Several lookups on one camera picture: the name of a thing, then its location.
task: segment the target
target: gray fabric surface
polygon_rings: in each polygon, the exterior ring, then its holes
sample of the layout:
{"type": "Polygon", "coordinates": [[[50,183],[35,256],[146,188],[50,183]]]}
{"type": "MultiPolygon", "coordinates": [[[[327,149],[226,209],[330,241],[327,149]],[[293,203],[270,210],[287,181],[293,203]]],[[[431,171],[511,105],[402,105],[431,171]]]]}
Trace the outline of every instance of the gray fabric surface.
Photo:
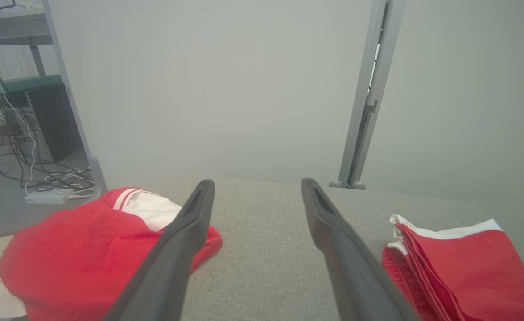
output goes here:
{"type": "MultiPolygon", "coordinates": [[[[141,187],[183,205],[198,182],[174,178],[141,187]]],[[[324,190],[379,261],[392,241],[391,214],[432,230],[496,218],[524,252],[523,224],[479,203],[324,190]]],[[[300,185],[216,179],[211,225],[223,247],[190,277],[183,320],[339,319],[325,260],[307,228],[300,185]]]]}

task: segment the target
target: metal post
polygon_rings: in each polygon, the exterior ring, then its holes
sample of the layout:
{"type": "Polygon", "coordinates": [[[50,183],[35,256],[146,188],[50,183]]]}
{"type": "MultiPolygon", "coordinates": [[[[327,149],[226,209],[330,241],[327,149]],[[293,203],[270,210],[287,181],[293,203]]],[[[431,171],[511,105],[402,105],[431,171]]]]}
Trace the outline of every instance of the metal post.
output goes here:
{"type": "Polygon", "coordinates": [[[40,57],[40,49],[38,49],[37,45],[30,45],[30,51],[32,52],[36,69],[38,69],[38,75],[45,76],[46,71],[44,69],[44,64],[42,63],[42,57],[40,57]]]}

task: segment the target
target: folded red clothing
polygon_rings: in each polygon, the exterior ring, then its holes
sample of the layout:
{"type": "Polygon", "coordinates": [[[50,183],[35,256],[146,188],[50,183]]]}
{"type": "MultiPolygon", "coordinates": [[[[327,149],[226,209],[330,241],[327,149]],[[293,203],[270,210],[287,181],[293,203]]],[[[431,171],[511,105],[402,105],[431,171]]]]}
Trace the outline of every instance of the folded red clothing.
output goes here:
{"type": "MultiPolygon", "coordinates": [[[[161,231],[150,230],[136,215],[113,209],[119,194],[111,191],[53,214],[13,237],[0,260],[0,275],[24,302],[31,321],[103,319],[158,241],[161,231]]],[[[156,198],[150,203],[163,204],[156,198]]],[[[191,273],[221,246],[220,234],[210,226],[191,273]]]]}
{"type": "Polygon", "coordinates": [[[524,265],[494,220],[440,232],[399,215],[383,265],[425,320],[524,320],[524,265]]]}

